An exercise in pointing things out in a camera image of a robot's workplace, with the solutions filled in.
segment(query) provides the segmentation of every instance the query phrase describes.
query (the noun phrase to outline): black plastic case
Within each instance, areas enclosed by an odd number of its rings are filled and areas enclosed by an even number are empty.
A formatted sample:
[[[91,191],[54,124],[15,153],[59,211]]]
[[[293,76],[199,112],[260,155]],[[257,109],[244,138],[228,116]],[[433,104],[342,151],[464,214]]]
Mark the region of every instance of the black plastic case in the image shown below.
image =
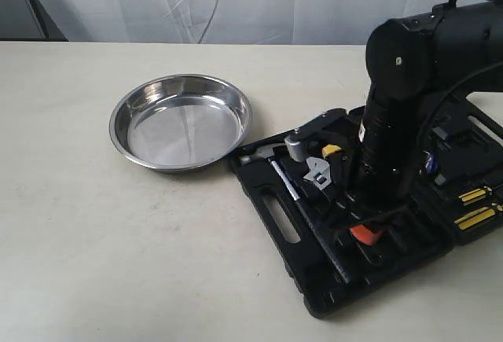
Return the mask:
[[[323,318],[333,311],[445,255],[456,245],[474,241],[503,223],[503,217],[489,218],[462,231],[454,222],[463,214],[486,203],[503,204],[503,187],[492,198],[472,207],[453,205],[453,199],[481,186],[503,183],[503,147],[471,118],[483,123],[503,138],[503,129],[463,97],[452,97],[435,119],[428,144],[435,152],[438,169],[414,186],[409,209],[372,247],[356,241],[349,232],[330,241],[332,249],[356,273],[358,280],[347,284],[338,276],[276,171],[265,160],[241,165],[239,158],[261,145],[281,143],[291,131],[236,149],[229,158],[244,192],[254,204],[270,236],[285,261],[288,274],[304,295],[308,311]],[[274,151],[289,180],[301,197],[320,214],[323,200],[308,182],[305,164],[293,161],[286,149]],[[275,198],[295,227],[300,241],[288,242],[266,198]]]

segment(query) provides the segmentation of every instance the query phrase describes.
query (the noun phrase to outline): white table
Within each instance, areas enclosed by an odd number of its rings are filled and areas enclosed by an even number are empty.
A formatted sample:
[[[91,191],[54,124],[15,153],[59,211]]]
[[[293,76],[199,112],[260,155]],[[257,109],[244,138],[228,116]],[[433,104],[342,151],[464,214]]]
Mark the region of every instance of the white table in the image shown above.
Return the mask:
[[[121,157],[116,102],[187,72],[248,95],[249,142],[369,85],[362,47],[0,43],[2,342],[501,340],[503,230],[319,321],[224,163],[161,175]],[[501,94],[474,99],[503,123]]]

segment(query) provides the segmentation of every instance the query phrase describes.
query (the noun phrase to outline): metal pie dish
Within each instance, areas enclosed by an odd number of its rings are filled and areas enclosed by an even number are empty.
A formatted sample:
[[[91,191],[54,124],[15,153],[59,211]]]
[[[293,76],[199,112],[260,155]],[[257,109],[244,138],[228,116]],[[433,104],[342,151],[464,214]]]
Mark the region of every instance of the metal pie dish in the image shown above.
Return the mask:
[[[127,159],[156,171],[188,171],[214,163],[243,141],[252,124],[248,99],[206,75],[171,75],[132,90],[108,126]]]

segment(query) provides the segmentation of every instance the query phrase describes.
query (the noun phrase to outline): screwdriver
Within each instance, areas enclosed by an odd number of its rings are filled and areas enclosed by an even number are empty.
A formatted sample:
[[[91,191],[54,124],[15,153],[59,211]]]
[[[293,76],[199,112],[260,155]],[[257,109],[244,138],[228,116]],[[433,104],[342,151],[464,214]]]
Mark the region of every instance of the screwdriver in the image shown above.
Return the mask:
[[[483,222],[488,218],[492,218],[495,215],[500,215],[503,213],[503,206],[500,204],[492,203],[491,206],[482,207],[478,210],[469,212],[465,216],[461,216],[459,219],[454,220],[460,230],[466,230],[475,224]]]
[[[468,191],[467,193],[461,194],[457,199],[464,205],[468,206],[470,204],[474,204],[482,199],[486,199],[493,195],[495,190],[498,190],[503,186],[503,183],[491,189],[489,186],[484,186],[472,191]]]

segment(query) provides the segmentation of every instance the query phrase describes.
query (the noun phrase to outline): bowl rim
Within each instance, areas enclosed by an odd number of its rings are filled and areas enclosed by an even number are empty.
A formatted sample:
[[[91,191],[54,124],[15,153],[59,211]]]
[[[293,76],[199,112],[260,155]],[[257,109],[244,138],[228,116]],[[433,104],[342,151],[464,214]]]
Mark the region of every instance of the bowl rim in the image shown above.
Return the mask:
[[[225,153],[223,153],[220,156],[217,156],[215,158],[212,158],[208,161],[204,161],[201,164],[190,164],[190,165],[159,165],[159,164],[154,164],[150,163],[148,161],[142,160],[139,157],[133,155],[129,151],[125,150],[123,145],[119,142],[119,139],[116,136],[116,119],[117,119],[117,114],[120,110],[120,108],[123,107],[123,105],[126,103],[126,101],[136,92],[138,92],[140,89],[154,84],[158,83],[160,81],[164,80],[170,80],[170,79],[177,79],[177,78],[184,78],[184,77],[192,77],[192,78],[199,78],[199,79],[206,79],[210,80],[215,83],[220,83],[227,88],[230,88],[233,92],[235,92],[238,97],[245,103],[246,105],[246,110],[248,110],[248,122],[243,125],[243,130],[240,132],[238,135],[238,138],[236,141],[227,149]],[[164,171],[164,172],[180,172],[180,171],[190,171],[193,169],[197,169],[200,167],[206,167],[207,165],[213,164],[215,161],[218,161],[222,159],[223,157],[227,156],[229,153],[231,153],[235,148],[237,148],[246,135],[248,134],[251,125],[253,122],[253,111],[252,111],[252,106],[250,105],[250,101],[248,98],[244,95],[244,93],[239,90],[236,86],[234,86],[232,83],[229,83],[228,81],[225,81],[223,79],[211,76],[211,75],[201,75],[201,74],[195,74],[195,73],[185,73],[185,74],[175,74],[175,75],[167,75],[163,77],[159,77],[157,79],[149,80],[146,83],[143,83],[137,87],[135,87],[132,91],[127,93],[124,97],[121,98],[121,100],[117,103],[115,108],[112,111],[112,114],[110,115],[110,120],[108,122],[108,133],[110,135],[110,139],[112,140],[112,144],[116,147],[116,149],[123,155],[125,156],[129,161],[134,162],[135,164],[141,165],[142,167],[147,167],[149,169],[153,169],[155,171]]]

